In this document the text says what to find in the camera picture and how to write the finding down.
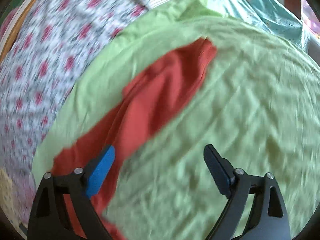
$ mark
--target purple pink floral fabric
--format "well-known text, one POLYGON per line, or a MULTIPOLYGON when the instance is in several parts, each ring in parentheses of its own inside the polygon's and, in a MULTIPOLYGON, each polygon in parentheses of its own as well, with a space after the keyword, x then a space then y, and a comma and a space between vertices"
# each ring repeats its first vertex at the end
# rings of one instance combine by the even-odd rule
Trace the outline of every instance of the purple pink floral fabric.
POLYGON ((12 181, 12 202, 0 205, 17 221, 28 223, 36 146, 92 59, 146 12, 141 1, 37 0, 27 15, 0 65, 0 170, 12 181))

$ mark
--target metal screw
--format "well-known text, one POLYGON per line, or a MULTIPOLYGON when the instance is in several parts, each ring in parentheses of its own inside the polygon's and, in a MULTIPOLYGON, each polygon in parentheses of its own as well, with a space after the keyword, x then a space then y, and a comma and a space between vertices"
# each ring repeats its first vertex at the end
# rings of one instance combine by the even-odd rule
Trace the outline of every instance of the metal screw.
POLYGON ((82 168, 76 168, 76 169, 74 170, 74 173, 75 173, 75 174, 81 174, 82 171, 83 171, 82 168))
POLYGON ((244 170, 241 169, 241 168, 236 168, 235 171, 236 171, 236 174, 239 174, 239 175, 243 175, 244 174, 244 170))
POLYGON ((45 179, 50 179, 51 178, 51 173, 50 172, 47 172, 46 174, 43 175, 43 177, 45 179))
POLYGON ((267 173, 267 177, 268 177, 269 179, 274 179, 274 178, 275 178, 275 176, 274 176, 271 172, 268 172, 268 173, 267 173))

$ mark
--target folded red fabric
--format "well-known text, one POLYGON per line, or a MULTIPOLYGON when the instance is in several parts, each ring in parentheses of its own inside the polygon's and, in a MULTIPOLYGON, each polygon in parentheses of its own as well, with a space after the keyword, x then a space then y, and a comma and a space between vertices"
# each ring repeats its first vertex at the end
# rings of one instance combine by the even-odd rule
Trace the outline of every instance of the folded red fabric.
MULTIPOLYGON (((115 225, 101 217, 116 190, 120 168, 149 138, 153 137, 192 99, 204 81, 206 67, 217 49, 208 39, 172 50, 137 75, 122 91, 122 102, 107 113, 88 133, 55 158, 52 173, 65 175, 84 167, 103 147, 115 147, 115 161, 99 193, 91 198, 114 240, 125 239, 115 225)), ((72 208, 65 198, 75 232, 84 236, 72 208)))

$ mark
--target light green fabric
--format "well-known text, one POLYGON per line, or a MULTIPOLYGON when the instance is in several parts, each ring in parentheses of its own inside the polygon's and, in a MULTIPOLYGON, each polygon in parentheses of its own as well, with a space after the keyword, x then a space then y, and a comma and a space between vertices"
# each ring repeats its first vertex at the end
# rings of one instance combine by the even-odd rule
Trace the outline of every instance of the light green fabric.
POLYGON ((208 37, 218 53, 199 92, 121 170, 105 216, 129 240, 207 236, 226 199, 204 163, 206 144, 249 174, 275 174, 292 235, 318 204, 319 67, 290 42, 221 17, 206 3, 173 0, 127 27, 77 82, 34 158, 39 184, 53 156, 120 102, 121 89, 137 73, 166 52, 208 37))

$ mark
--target red garment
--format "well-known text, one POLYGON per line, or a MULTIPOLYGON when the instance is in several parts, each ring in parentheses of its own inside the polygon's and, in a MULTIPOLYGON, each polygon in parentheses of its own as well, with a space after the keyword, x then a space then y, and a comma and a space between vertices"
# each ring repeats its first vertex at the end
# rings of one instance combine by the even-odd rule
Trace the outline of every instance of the red garment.
MULTIPOLYGON (((122 163, 192 99, 204 81, 206 67, 216 51, 208 39, 199 38, 188 46, 168 52, 123 89, 123 100, 118 106, 55 158, 52 173, 65 175, 86 166, 106 144, 115 147, 115 161, 99 193, 91 198, 95 211, 114 240, 124 237, 114 225, 103 220, 101 213, 116 190, 122 163)), ((70 198, 66 199, 66 204, 75 232, 84 236, 73 208, 70 208, 70 198)))

